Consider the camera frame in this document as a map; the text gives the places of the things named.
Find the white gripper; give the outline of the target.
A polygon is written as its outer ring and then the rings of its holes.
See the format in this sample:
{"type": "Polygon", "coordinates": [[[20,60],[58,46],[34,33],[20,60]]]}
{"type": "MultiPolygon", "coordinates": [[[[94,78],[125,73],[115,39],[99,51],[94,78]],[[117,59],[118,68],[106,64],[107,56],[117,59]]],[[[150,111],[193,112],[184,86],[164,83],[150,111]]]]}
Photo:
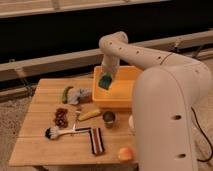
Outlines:
{"type": "Polygon", "coordinates": [[[115,76],[120,66],[120,59],[117,57],[104,56],[101,67],[103,73],[115,76]]]}

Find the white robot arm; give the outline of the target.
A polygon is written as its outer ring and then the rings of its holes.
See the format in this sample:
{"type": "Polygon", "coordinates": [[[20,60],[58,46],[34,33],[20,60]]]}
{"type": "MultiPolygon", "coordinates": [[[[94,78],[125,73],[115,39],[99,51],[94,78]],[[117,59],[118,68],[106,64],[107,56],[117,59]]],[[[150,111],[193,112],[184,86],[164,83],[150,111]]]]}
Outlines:
{"type": "Polygon", "coordinates": [[[142,70],[134,83],[132,113],[140,171],[198,171],[191,107],[212,84],[202,62],[128,43],[123,32],[102,37],[102,70],[114,75],[121,60],[142,70]]]}

